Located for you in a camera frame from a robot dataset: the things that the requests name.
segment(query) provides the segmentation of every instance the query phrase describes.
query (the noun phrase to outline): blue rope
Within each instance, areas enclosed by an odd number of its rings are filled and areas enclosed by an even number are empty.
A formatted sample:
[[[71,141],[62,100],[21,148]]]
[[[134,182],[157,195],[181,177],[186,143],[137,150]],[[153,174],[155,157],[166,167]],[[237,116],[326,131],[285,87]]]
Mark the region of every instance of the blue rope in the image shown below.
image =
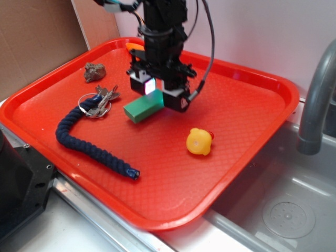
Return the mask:
[[[80,106],[86,111],[89,111],[90,109],[96,107],[97,103],[101,101],[101,99],[102,97],[100,95],[96,95],[93,98],[88,98],[83,101]],[[128,163],[125,163],[124,160],[118,159],[108,151],[102,150],[90,142],[77,139],[69,134],[72,126],[83,115],[83,112],[79,109],[79,106],[77,106],[61,120],[56,130],[56,138],[58,142],[69,149],[80,151],[88,155],[92,159],[123,176],[136,180],[140,175],[140,171],[133,169]]]

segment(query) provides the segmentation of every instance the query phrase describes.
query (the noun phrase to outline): keys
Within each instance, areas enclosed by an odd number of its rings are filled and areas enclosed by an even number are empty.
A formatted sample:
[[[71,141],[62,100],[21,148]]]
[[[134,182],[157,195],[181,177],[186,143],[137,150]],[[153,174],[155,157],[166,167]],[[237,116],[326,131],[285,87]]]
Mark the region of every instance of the keys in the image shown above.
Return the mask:
[[[107,112],[110,111],[112,104],[111,101],[118,98],[120,93],[116,92],[118,85],[108,91],[107,88],[101,88],[100,85],[96,87],[96,91],[99,95],[103,97],[103,99],[98,103],[96,108],[90,109],[85,115],[89,118],[99,118],[104,116]]]

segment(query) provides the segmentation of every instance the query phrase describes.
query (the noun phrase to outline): yellow rubber duck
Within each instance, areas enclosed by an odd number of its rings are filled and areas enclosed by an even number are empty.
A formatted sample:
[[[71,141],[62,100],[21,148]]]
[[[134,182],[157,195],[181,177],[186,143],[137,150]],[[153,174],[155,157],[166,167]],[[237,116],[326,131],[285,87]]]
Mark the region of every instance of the yellow rubber duck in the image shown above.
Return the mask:
[[[214,135],[206,130],[192,128],[187,138],[187,149],[193,154],[208,155],[211,150],[211,143]]]

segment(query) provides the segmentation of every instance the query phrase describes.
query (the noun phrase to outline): led light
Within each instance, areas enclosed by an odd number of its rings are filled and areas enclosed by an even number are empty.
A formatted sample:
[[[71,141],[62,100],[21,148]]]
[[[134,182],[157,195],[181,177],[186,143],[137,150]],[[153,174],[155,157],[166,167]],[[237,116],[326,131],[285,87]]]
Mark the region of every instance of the led light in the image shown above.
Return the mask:
[[[145,83],[145,94],[146,95],[153,92],[155,89],[156,89],[155,78],[152,78]]]

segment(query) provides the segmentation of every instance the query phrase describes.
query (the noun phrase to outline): gray faucet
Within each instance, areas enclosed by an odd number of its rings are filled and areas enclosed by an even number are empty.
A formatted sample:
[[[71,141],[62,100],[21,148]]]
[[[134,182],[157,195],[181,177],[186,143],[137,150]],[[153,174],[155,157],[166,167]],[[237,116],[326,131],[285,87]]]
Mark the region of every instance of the gray faucet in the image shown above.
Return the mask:
[[[336,39],[324,52],[311,82],[300,123],[297,150],[320,151],[322,130],[336,137]]]

